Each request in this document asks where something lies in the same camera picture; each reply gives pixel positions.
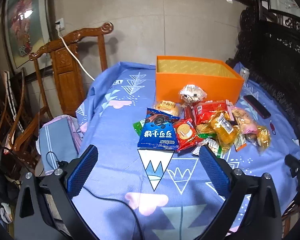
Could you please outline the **yellow snack pack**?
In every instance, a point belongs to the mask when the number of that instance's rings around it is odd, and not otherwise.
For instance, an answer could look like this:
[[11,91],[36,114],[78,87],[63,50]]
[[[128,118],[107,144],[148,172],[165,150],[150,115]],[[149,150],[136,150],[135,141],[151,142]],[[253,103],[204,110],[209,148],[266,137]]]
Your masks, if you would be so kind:
[[232,126],[223,112],[217,112],[210,121],[210,126],[217,134],[222,153],[228,152],[239,134],[239,128]]

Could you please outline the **clear pack small biscuits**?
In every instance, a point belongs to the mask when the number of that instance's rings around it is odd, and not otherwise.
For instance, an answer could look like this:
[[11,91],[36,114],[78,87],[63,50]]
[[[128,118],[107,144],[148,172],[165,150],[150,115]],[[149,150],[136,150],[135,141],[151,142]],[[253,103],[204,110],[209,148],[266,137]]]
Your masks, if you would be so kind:
[[264,152],[271,142],[271,136],[266,126],[257,126],[257,131],[246,134],[245,138],[256,147],[259,153]]

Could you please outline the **red sandwich biscuit pack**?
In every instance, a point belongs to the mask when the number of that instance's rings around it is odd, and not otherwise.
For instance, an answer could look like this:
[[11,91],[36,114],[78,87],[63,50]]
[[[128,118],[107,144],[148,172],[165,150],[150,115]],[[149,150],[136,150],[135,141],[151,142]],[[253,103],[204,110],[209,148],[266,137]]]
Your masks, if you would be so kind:
[[192,122],[193,120],[188,118],[179,120],[173,125],[179,144],[177,149],[178,152],[196,146],[203,141],[203,138],[198,136]]

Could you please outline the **blue cookie snack bag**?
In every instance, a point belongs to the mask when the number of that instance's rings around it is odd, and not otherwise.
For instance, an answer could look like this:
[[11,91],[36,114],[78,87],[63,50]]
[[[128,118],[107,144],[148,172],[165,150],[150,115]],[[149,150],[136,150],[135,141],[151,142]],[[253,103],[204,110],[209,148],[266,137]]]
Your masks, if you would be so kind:
[[175,151],[179,147],[173,125],[179,121],[178,116],[147,108],[138,149]]

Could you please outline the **red cracker snack pack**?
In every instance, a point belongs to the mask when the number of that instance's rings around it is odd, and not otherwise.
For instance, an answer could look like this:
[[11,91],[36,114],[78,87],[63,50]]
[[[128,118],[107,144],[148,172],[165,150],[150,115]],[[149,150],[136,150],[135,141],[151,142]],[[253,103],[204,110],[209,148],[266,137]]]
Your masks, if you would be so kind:
[[223,113],[227,120],[234,121],[234,116],[231,112],[232,106],[233,104],[229,100],[198,101],[192,105],[194,123],[196,125],[208,123],[220,113]]

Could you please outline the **folded blue striped cloth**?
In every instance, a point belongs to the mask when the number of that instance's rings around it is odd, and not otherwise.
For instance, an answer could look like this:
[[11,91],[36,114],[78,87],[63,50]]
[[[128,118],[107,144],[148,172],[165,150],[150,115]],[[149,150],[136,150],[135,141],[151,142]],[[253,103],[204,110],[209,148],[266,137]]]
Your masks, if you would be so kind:
[[50,175],[60,161],[70,162],[79,155],[83,134],[76,118],[60,115],[39,130],[36,149],[41,155],[44,172]]

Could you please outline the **pink wrapped pastry pack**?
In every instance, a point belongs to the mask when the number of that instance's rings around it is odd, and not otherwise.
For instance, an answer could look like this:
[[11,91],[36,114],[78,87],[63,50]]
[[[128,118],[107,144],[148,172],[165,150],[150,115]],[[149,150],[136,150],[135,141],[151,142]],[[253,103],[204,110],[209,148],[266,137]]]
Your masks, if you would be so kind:
[[233,107],[231,112],[236,120],[242,134],[257,134],[257,124],[246,110],[238,107]]

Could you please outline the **green snack pack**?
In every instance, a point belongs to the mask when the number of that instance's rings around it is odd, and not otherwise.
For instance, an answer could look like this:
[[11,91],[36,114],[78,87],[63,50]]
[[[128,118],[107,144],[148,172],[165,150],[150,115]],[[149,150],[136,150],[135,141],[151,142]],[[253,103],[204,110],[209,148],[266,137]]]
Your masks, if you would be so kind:
[[138,134],[138,136],[141,135],[141,131],[143,129],[144,124],[145,124],[145,119],[142,119],[142,120],[140,120],[138,122],[135,122],[133,124],[133,128],[136,131],[136,133]]

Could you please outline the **black phone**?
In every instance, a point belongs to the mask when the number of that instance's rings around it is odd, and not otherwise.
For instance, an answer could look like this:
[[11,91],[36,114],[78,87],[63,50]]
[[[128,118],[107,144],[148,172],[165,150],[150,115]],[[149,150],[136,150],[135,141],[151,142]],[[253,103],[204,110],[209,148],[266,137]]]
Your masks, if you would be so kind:
[[252,106],[252,108],[257,111],[257,113],[263,118],[267,119],[271,117],[270,112],[253,96],[245,95],[243,99]]

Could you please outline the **small bread bun pack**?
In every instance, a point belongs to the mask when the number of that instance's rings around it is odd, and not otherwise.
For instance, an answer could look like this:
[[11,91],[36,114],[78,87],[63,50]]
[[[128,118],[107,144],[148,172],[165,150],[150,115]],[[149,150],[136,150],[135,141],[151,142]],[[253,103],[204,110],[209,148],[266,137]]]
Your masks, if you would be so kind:
[[154,109],[170,114],[172,116],[180,115],[180,106],[173,101],[168,101],[168,100],[158,101],[154,104]]

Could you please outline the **clear bag white candies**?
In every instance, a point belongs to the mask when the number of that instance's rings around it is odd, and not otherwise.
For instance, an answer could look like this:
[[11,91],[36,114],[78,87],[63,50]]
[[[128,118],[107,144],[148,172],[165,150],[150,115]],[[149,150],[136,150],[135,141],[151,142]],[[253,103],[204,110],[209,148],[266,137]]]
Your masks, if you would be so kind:
[[207,97],[207,93],[196,85],[186,85],[180,90],[179,95],[185,103],[189,104],[202,101]]

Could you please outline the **small white can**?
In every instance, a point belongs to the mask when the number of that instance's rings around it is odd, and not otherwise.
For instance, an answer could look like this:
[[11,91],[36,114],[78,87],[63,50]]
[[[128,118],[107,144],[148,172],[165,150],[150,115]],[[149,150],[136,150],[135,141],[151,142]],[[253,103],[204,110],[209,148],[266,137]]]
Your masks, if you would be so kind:
[[239,72],[240,76],[243,78],[244,80],[244,83],[243,83],[243,86],[247,86],[247,83],[248,83],[248,80],[249,80],[249,75],[250,75],[250,71],[248,68],[245,68],[245,67],[242,67],[240,69],[240,72]]

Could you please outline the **carved wooden chair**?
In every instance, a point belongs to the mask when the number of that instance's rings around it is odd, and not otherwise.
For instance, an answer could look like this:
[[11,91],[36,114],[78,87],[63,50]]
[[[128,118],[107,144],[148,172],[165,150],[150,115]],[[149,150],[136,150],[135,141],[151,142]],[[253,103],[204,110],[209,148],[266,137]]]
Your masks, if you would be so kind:
[[97,28],[78,29],[65,36],[61,36],[57,40],[48,42],[40,47],[37,52],[30,54],[30,61],[33,62],[35,67],[43,106],[40,107],[39,112],[31,121],[26,121],[24,126],[19,125],[21,117],[26,113],[26,86],[25,82],[22,82],[21,97],[18,101],[19,105],[17,107],[17,112],[12,114],[13,119],[9,120],[7,116],[7,108],[4,108],[0,119],[1,122],[8,121],[8,124],[11,127],[6,137],[7,152],[13,155],[26,167],[34,168],[36,165],[36,156],[29,150],[29,144],[33,136],[39,130],[40,121],[44,115],[52,118],[43,87],[42,76],[39,70],[39,58],[44,54],[51,56],[53,76],[55,78],[57,95],[62,112],[66,115],[74,115],[75,110],[84,99],[81,75],[83,68],[79,65],[77,44],[86,37],[97,38],[101,69],[106,70],[108,68],[108,64],[104,37],[105,35],[110,34],[113,30],[114,26],[111,22],[106,22]]

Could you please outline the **framed flower painting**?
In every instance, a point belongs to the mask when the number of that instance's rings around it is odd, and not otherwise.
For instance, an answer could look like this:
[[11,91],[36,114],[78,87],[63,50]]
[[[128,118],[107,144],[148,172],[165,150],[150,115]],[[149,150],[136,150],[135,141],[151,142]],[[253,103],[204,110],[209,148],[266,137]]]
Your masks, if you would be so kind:
[[4,0],[6,47],[15,70],[29,62],[29,55],[50,39],[47,3],[48,0]]

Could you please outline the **wall power socket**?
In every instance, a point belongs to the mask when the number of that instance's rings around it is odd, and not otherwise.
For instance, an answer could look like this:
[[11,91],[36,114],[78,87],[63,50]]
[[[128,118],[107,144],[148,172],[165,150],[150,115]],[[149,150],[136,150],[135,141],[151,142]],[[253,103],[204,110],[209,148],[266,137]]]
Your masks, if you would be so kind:
[[60,18],[55,22],[56,29],[58,31],[65,29],[64,18]]

